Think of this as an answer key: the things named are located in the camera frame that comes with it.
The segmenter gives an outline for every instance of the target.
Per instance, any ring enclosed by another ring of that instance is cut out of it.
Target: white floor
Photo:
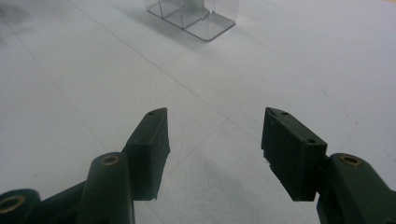
[[[0,193],[79,183],[164,106],[172,152],[136,223],[318,223],[262,157],[267,106],[396,189],[392,1],[241,0],[210,43],[140,0],[1,0],[0,16]]]

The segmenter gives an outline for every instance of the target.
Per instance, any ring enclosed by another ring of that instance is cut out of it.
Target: clear acrylic box
[[[235,25],[239,0],[145,0],[146,10],[210,41]]]

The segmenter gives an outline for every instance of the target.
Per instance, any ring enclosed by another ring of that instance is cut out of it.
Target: transparent plastic container
[[[235,25],[239,0],[145,0],[147,11],[210,41]]]

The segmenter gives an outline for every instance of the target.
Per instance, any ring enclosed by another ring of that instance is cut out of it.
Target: gray floor
[[[140,0],[0,2],[0,192],[77,184],[164,106],[172,153],[137,223],[318,223],[262,157],[267,106],[396,189],[392,1],[241,0],[210,43]]]

